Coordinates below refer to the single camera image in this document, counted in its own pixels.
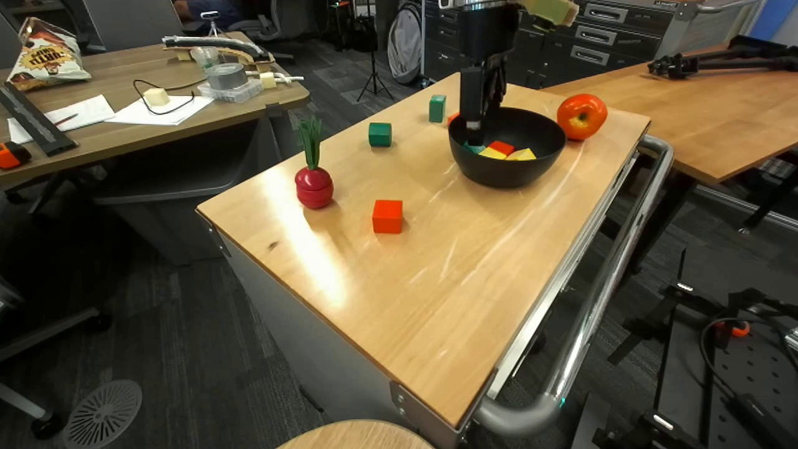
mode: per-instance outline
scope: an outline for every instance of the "floor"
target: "floor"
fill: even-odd
[[[390,95],[370,90],[356,101],[370,80],[364,52],[335,50],[319,41],[285,43],[280,50],[302,61],[287,71],[307,77],[307,108],[330,132],[391,105]],[[384,61],[376,66],[394,97],[417,90],[391,82]],[[742,213],[691,198],[641,272],[622,285],[573,386],[573,403],[551,430],[530,440],[497,440],[475,430],[469,444],[572,448],[591,395],[601,395],[623,418],[651,411],[662,344],[644,342],[619,368],[607,358],[626,338],[622,324],[651,309],[659,292],[676,283],[683,250],[688,258],[682,279],[709,298],[727,300],[728,292],[759,288],[793,300],[798,237],[769,223],[743,237],[737,232],[742,221]],[[106,381],[138,381],[144,403],[114,449],[278,448],[326,423],[300,395],[283,354],[258,344],[259,330],[225,260],[168,264],[117,214],[96,207],[82,193],[65,193],[38,221],[25,207],[0,202],[0,223],[0,272],[28,298],[21,315],[2,322],[0,342],[82,308],[103,308],[114,319],[110,333],[71,333],[0,364],[2,381],[63,411]],[[556,347],[543,347],[521,369],[504,393],[509,403],[538,393],[546,352]],[[15,410],[0,408],[0,448],[63,448],[61,436],[36,443],[28,425]]]

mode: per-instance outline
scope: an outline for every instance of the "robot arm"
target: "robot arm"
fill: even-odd
[[[551,26],[572,26],[578,7],[572,0],[439,0],[441,10],[460,10],[460,43],[466,66],[460,87],[462,135],[485,146],[507,93],[504,58],[515,47],[521,12]]]

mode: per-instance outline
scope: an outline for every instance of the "wooden stool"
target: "wooden stool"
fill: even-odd
[[[373,420],[335,423],[298,440],[283,449],[432,449],[415,433]]]

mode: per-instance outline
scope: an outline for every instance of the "red apple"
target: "red apple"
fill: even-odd
[[[601,131],[607,116],[608,111],[601,97],[582,93],[558,105],[556,122],[570,139],[582,143]]]
[[[333,177],[326,169],[323,168],[302,168],[295,174],[295,184],[298,184],[298,201],[307,207],[307,211],[324,211],[333,204]]]

